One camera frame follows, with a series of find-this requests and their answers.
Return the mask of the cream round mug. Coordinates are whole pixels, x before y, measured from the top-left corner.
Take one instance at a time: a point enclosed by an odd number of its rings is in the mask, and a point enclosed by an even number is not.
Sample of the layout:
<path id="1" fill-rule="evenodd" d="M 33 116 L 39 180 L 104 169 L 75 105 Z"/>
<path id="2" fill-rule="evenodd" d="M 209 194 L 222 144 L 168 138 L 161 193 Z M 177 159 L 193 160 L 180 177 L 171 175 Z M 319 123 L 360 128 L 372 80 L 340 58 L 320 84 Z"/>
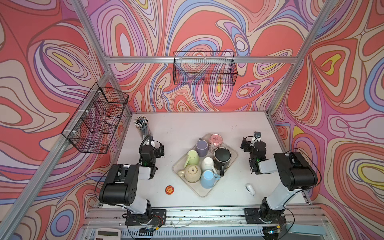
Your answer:
<path id="1" fill-rule="evenodd" d="M 200 180 L 202 170 L 198 165 L 191 164 L 187 165 L 184 170 L 178 171 L 180 177 L 184 177 L 189 183 L 196 183 Z"/>

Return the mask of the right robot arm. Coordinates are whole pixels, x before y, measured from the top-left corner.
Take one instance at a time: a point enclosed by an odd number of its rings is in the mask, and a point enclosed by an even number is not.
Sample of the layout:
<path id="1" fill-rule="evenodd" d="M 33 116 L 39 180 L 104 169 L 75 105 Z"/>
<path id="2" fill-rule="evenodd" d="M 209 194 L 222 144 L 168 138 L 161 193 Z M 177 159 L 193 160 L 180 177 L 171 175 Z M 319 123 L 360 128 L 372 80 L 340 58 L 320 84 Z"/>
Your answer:
<path id="1" fill-rule="evenodd" d="M 268 175 L 278 173 L 280 183 L 274 191 L 262 200 L 257 216 L 268 223 L 280 217 L 285 205 L 297 193 L 308 190 L 318 184 L 318 175 L 300 152 L 275 153 L 266 158 L 266 143 L 252 137 L 243 138 L 241 149 L 250 154 L 251 173 Z"/>

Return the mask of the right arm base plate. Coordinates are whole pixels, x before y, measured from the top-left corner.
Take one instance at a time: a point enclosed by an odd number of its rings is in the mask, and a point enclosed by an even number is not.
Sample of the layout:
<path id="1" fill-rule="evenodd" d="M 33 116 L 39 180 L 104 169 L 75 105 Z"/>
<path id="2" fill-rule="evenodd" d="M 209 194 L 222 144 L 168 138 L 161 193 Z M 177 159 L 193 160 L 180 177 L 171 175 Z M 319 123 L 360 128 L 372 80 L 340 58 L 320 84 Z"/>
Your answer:
<path id="1" fill-rule="evenodd" d="M 284 211 L 270 210 L 264 208 L 245 208 L 244 216 L 247 224 L 278 224 L 283 225 L 287 222 Z"/>

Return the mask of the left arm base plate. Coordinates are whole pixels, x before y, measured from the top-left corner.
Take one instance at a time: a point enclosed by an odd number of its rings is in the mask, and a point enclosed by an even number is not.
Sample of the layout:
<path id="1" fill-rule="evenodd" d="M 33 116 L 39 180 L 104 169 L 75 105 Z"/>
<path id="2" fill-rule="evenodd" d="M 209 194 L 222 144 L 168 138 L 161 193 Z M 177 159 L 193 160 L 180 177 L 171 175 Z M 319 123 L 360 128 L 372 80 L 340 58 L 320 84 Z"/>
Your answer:
<path id="1" fill-rule="evenodd" d="M 132 214 L 126 212 L 122 217 L 126 220 L 126 226 L 161 227 L 166 223 L 167 210 L 147 210 L 144 214 Z"/>

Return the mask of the black mug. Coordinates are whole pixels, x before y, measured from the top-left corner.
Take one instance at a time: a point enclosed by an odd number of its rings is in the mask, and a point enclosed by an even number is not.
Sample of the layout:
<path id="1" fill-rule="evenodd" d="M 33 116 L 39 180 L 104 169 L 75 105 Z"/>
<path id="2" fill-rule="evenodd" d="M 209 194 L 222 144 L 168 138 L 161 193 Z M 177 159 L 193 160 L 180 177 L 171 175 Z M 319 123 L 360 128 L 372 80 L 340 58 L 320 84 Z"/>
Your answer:
<path id="1" fill-rule="evenodd" d="M 214 167 L 221 177 L 224 176 L 225 170 L 229 167 L 232 158 L 231 152 L 224 147 L 219 147 L 214 152 Z"/>

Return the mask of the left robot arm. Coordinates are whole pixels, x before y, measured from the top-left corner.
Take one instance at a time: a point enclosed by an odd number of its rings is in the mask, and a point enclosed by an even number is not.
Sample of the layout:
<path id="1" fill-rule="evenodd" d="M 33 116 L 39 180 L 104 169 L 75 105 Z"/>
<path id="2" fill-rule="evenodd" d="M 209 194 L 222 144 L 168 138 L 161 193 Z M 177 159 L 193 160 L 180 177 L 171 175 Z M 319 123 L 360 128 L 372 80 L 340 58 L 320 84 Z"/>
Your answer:
<path id="1" fill-rule="evenodd" d="M 149 200 L 137 196 L 138 182 L 151 180 L 158 168 L 156 161 L 165 155 L 164 145 L 157 148 L 147 140 L 139 148 L 139 162 L 134 165 L 112 165 L 99 193 L 99 201 L 110 206 L 120 206 L 134 215 L 151 215 Z"/>

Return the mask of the light green mug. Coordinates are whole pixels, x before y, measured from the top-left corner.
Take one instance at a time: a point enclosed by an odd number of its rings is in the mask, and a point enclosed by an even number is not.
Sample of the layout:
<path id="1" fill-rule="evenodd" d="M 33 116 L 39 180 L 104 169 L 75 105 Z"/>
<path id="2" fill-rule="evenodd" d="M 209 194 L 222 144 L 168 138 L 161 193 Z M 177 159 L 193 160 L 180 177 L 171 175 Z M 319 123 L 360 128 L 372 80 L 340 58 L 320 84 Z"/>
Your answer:
<path id="1" fill-rule="evenodd" d="M 198 152 L 195 150 L 190 150 L 187 153 L 187 159 L 184 164 L 184 168 L 187 167 L 187 165 L 198 165 L 199 164 L 200 157 L 198 155 Z"/>

